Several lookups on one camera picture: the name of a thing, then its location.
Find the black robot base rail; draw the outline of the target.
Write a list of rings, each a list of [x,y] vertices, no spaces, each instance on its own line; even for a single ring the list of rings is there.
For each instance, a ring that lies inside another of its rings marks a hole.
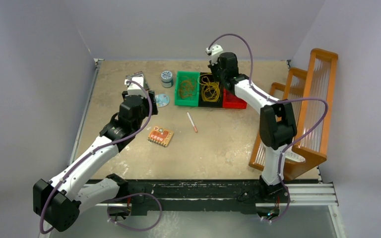
[[[148,211],[239,212],[275,217],[288,206],[289,189],[283,184],[266,185],[258,179],[123,179],[110,204],[128,204],[132,215]]]

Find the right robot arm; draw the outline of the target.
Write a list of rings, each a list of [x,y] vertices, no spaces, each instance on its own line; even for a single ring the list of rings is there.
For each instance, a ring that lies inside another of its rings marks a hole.
[[[214,78],[259,114],[259,136],[265,146],[261,178],[265,185],[260,186],[258,194],[263,201],[270,202],[278,195],[275,185],[283,181],[285,151],[297,134],[292,104],[266,94],[247,75],[240,73],[234,53],[219,50],[208,51],[207,55]]]

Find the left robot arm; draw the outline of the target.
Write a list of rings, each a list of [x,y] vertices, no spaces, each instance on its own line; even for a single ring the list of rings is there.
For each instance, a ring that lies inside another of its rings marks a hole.
[[[78,159],[50,180],[40,179],[33,185],[33,211],[40,217],[41,234],[66,231],[82,212],[102,201],[113,199],[121,203],[127,199],[126,183],[116,175],[83,187],[145,129],[153,115],[158,114],[152,90],[124,91],[122,97],[119,111]]]

